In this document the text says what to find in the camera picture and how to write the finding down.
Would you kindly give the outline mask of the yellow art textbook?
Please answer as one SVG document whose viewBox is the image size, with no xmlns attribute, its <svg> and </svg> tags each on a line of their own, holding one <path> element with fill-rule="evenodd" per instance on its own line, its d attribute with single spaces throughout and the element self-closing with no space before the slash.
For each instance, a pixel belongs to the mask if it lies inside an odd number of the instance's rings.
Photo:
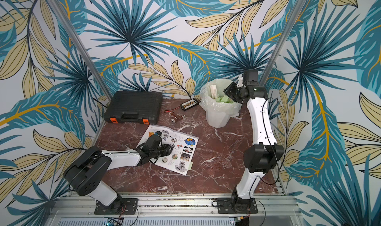
<svg viewBox="0 0 381 226">
<path fill-rule="evenodd" d="M 152 136 L 160 138 L 158 147 L 161 144 L 173 144 L 174 149 L 169 156 L 160 157 L 159 159 L 151 158 L 149 162 L 181 175 L 186 175 L 198 143 L 198 137 L 175 131 L 168 127 L 150 125 L 139 141 L 138 146 L 140 147 L 142 144 L 147 143 L 148 139 Z"/>
</svg>

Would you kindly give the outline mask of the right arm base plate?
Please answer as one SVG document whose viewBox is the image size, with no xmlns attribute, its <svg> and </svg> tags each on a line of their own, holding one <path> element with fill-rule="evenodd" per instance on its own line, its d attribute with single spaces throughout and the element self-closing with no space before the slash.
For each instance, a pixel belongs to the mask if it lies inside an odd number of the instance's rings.
<svg viewBox="0 0 381 226">
<path fill-rule="evenodd" d="M 217 208 L 219 214 L 257 214 L 258 208 L 255 198 L 233 199 L 217 198 L 212 202 L 212 206 Z"/>
</svg>

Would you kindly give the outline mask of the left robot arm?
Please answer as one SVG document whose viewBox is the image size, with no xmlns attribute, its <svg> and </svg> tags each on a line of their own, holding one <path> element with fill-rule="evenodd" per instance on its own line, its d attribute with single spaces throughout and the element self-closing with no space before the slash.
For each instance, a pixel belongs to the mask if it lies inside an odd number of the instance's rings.
<svg viewBox="0 0 381 226">
<path fill-rule="evenodd" d="M 105 208 L 118 209 L 122 206 L 121 196 L 103 182 L 106 172 L 155 163 L 160 157 L 169 156 L 173 149 L 174 143 L 164 143 L 159 131 L 132 150 L 106 151 L 93 146 L 75 160 L 63 176 L 79 196 L 89 196 Z"/>
</svg>

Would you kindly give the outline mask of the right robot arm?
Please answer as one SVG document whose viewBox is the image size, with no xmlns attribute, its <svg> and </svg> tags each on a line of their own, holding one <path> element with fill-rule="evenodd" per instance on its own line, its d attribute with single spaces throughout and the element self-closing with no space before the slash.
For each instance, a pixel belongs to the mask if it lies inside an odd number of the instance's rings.
<svg viewBox="0 0 381 226">
<path fill-rule="evenodd" d="M 232 193 L 232 204 L 250 205 L 252 193 L 262 178 L 284 154 L 271 130 L 268 114 L 269 96 L 265 87 L 259 85 L 257 70 L 246 70 L 237 84 L 231 83 L 224 93 L 234 102 L 245 104 L 251 117 L 253 144 L 244 152 L 244 174 Z"/>
</svg>

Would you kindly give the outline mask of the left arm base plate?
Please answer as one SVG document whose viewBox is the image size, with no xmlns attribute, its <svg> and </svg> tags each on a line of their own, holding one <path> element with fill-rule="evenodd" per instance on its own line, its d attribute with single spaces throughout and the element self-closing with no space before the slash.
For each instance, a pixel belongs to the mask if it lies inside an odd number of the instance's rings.
<svg viewBox="0 0 381 226">
<path fill-rule="evenodd" d="M 137 198 L 117 198 L 110 206 L 96 201 L 95 215 L 134 215 L 137 212 Z"/>
</svg>

